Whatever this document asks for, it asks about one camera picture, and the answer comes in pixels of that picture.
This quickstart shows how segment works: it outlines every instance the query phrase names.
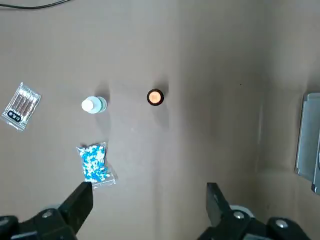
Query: plastic bag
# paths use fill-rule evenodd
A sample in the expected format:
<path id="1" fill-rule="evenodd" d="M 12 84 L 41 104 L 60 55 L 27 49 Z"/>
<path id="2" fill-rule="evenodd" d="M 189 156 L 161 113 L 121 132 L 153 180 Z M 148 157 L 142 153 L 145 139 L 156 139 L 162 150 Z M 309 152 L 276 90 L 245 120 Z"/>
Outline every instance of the plastic bag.
<path id="1" fill-rule="evenodd" d="M 1 114 L 1 119 L 19 131 L 25 130 L 30 117 L 40 102 L 40 98 L 40 94 L 32 91 L 21 82 Z"/>
<path id="2" fill-rule="evenodd" d="M 111 186 L 116 184 L 117 175 L 106 160 L 107 148 L 105 142 L 77 147 L 76 149 L 82 158 L 84 181 L 91 182 L 93 189 L 101 185 Z"/>

